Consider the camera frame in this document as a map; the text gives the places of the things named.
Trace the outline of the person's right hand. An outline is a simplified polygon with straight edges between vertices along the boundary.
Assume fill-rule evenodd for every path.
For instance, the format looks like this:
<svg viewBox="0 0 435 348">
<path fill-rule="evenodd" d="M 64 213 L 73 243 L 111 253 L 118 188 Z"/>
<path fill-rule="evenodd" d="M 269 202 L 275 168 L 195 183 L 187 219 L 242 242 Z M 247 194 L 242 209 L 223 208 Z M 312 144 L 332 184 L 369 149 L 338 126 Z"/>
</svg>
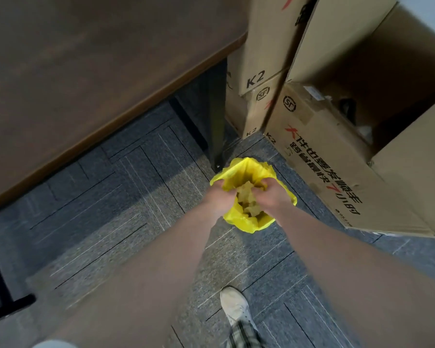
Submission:
<svg viewBox="0 0 435 348">
<path fill-rule="evenodd" d="M 286 189 L 273 178 L 265 178 L 262 181 L 263 188 L 253 187 L 252 194 L 262 211 L 278 220 L 295 208 Z"/>
</svg>

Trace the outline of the person's left hand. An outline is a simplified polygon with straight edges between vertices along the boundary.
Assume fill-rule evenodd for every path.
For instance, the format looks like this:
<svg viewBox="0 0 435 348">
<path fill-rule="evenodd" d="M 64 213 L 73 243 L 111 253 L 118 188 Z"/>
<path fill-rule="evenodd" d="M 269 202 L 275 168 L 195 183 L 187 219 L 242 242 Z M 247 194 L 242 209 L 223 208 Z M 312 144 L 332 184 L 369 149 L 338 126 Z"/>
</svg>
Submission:
<svg viewBox="0 0 435 348">
<path fill-rule="evenodd" d="M 232 208 L 236 198 L 236 188 L 227 187 L 224 180 L 217 180 L 208 188 L 202 204 L 214 217 L 219 218 Z"/>
</svg>

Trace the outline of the yellow plastic bag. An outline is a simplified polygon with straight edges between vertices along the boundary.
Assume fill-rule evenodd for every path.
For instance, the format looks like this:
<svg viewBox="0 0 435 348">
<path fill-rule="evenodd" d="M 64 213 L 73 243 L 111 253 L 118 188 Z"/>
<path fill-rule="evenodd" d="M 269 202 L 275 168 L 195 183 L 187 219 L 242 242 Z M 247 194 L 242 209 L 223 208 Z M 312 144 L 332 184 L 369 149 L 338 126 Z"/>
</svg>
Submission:
<svg viewBox="0 0 435 348">
<path fill-rule="evenodd" d="M 296 196 L 287 188 L 287 186 L 280 180 L 272 167 L 267 162 L 259 162 L 255 158 L 234 158 L 228 167 L 225 167 L 220 173 L 216 174 L 210 181 L 212 185 L 217 180 L 227 180 L 239 187 L 247 181 L 252 182 L 254 185 L 261 183 L 262 179 L 273 178 L 276 179 L 281 186 L 283 186 L 288 195 L 290 196 L 294 205 L 297 204 Z M 238 204 L 238 199 L 235 199 L 232 208 L 223 215 L 223 219 L 236 227 L 240 231 L 253 234 L 255 232 L 264 230 L 273 224 L 274 218 L 263 212 L 261 218 L 248 217 L 243 214 L 242 207 Z"/>
</svg>

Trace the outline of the person's left forearm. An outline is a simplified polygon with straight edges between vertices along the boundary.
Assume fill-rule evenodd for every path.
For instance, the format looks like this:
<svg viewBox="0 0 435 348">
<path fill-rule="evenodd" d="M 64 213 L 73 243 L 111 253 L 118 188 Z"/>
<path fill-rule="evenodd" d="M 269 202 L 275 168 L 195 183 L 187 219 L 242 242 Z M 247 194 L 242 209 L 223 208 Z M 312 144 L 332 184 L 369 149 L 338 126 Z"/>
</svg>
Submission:
<svg viewBox="0 0 435 348">
<path fill-rule="evenodd" d="M 203 200 L 33 348 L 161 348 L 193 283 L 210 231 L 227 210 L 222 203 Z"/>
</svg>

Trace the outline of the person's right forearm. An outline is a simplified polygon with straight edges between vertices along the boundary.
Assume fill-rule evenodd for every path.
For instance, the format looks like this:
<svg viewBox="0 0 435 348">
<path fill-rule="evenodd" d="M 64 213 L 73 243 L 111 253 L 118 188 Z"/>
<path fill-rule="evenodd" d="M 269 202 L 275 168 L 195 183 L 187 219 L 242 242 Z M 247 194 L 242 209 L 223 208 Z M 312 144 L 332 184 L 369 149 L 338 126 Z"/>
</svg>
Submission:
<svg viewBox="0 0 435 348">
<path fill-rule="evenodd" d="M 368 348 L 435 348 L 435 279 L 292 204 L 268 211 Z"/>
</svg>

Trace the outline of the crumpled yellow paper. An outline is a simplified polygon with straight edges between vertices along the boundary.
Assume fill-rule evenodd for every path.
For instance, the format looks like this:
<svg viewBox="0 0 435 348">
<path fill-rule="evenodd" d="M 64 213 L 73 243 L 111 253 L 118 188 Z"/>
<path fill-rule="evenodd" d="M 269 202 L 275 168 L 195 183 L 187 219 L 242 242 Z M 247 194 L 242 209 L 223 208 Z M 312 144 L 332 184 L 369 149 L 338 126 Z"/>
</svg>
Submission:
<svg viewBox="0 0 435 348">
<path fill-rule="evenodd" d="M 243 214 L 248 217 L 261 218 L 263 216 L 263 211 L 260 205 L 255 201 L 252 195 L 252 187 L 260 186 L 261 183 L 254 185 L 252 182 L 247 181 L 241 186 L 237 187 L 237 199 L 238 204 L 243 209 Z"/>
</svg>

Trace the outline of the black metal table leg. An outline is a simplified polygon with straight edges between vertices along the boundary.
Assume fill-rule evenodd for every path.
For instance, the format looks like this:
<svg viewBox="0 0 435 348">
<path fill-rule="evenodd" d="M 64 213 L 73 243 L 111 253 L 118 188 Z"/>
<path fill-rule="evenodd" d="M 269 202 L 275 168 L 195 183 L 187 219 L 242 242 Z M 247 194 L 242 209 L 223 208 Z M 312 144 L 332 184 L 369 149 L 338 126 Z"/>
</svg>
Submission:
<svg viewBox="0 0 435 348">
<path fill-rule="evenodd" d="M 209 118 L 208 154 L 215 173 L 221 171 L 224 165 L 226 70 L 227 58 L 224 58 L 207 71 L 205 82 Z"/>
</svg>

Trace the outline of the small cardboard box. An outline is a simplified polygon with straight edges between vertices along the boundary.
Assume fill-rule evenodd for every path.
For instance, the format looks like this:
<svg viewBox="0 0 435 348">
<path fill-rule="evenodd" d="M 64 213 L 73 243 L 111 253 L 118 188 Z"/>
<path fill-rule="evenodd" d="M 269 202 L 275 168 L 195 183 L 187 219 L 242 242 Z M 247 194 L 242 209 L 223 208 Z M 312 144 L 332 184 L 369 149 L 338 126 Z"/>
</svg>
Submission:
<svg viewBox="0 0 435 348">
<path fill-rule="evenodd" d="M 226 87 L 225 118 L 239 138 L 244 140 L 264 126 L 287 72 L 288 69 L 282 70 L 243 96 L 239 96 L 229 86 Z"/>
</svg>

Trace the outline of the large open cardboard box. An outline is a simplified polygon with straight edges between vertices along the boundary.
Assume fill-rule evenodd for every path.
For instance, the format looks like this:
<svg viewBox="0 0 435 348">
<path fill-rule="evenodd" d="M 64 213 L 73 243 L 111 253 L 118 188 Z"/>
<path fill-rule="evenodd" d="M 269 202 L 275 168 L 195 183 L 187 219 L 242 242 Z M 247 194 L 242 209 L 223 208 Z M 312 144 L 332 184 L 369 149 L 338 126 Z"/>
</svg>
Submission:
<svg viewBox="0 0 435 348">
<path fill-rule="evenodd" d="M 266 138 L 346 228 L 435 237 L 435 30 L 316 0 Z"/>
</svg>

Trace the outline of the white sneaker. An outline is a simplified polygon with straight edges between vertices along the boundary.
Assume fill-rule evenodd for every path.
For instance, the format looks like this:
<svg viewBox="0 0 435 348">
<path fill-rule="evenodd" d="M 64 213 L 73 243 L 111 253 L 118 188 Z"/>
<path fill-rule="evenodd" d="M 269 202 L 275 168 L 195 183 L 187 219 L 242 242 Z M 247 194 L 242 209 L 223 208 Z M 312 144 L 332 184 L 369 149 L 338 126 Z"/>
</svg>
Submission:
<svg viewBox="0 0 435 348">
<path fill-rule="evenodd" d="M 221 289 L 220 302 L 230 325 L 233 327 L 237 322 L 248 323 L 257 331 L 255 322 L 250 312 L 249 304 L 238 289 L 226 286 Z"/>
</svg>

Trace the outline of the tall cardboard box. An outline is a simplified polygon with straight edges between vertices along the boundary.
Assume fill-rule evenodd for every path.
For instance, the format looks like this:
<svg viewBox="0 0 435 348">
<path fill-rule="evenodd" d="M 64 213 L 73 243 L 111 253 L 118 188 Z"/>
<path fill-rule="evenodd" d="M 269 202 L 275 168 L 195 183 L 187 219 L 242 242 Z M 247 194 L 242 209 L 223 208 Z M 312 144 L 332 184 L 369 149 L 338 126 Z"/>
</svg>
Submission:
<svg viewBox="0 0 435 348">
<path fill-rule="evenodd" d="M 290 66 L 317 0 L 233 0 L 248 20 L 246 42 L 227 57 L 227 87 L 243 96 Z"/>
</svg>

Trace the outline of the plaid trouser leg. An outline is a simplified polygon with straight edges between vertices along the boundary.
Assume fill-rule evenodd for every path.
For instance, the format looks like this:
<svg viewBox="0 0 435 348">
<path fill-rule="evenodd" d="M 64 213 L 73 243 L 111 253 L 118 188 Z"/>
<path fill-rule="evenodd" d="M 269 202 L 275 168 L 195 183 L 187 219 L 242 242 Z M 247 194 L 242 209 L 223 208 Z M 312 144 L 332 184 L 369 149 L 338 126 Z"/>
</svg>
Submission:
<svg viewBox="0 0 435 348">
<path fill-rule="evenodd" d="M 265 342 L 250 322 L 238 320 L 232 325 L 225 348 L 265 348 Z"/>
</svg>

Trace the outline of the brown wooden table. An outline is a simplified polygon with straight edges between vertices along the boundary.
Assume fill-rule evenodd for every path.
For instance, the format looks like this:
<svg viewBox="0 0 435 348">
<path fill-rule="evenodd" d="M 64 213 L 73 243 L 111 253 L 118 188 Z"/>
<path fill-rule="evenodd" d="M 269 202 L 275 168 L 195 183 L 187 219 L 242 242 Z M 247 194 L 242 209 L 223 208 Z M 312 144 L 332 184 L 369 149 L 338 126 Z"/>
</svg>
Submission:
<svg viewBox="0 0 435 348">
<path fill-rule="evenodd" d="M 214 67 L 246 0 L 0 0 L 0 208 Z"/>
</svg>

